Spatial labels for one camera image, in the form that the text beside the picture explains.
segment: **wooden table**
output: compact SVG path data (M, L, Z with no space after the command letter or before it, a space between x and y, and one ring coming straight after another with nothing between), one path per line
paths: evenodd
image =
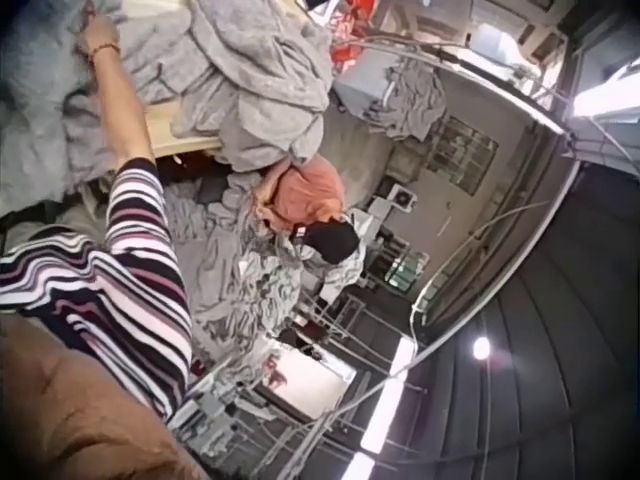
M279 1L287 11L304 15L295 0ZM127 15L141 17L186 8L185 4L186 0L123 0L122 7ZM179 100L147 108L147 125L156 158L222 146L217 136L176 138L171 133L171 121L179 108Z

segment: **brown fabric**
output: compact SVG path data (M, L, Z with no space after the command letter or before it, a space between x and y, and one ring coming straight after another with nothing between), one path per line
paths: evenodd
M292 225L325 222L327 202L345 204L344 185L329 160L316 155L302 167L291 167L278 182L273 210Z
M3 421L40 478L209 478L97 361L25 319L0 327Z

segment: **floor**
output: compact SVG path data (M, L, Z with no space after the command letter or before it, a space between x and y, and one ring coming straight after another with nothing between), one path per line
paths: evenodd
M371 134L362 120L340 113L333 105L325 113L320 154L333 163L345 184L347 205L366 200L384 176L393 141Z

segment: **woman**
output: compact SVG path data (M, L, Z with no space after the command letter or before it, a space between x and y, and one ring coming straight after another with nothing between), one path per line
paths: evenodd
M182 401L191 363L184 285L144 109L108 18L92 16L84 48L117 169L105 248L67 227L36 229L0 258L0 312L37 318L166 420Z
M344 215L345 193L335 167L320 155L302 166L276 163L254 191L256 215L272 230L284 232L337 265L359 245Z

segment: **garment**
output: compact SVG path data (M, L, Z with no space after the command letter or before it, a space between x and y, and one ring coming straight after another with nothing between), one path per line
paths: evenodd
M136 159L118 173L105 249L51 226L2 257L0 311L38 318L168 418L186 387L191 318L155 166Z
M344 208L345 192L340 175L329 160L315 155L302 166L289 168L278 182L273 210L292 225L310 225L327 200Z
M30 470L3 463L3 479L209 478L95 359L16 315L0 315L0 334L0 427Z

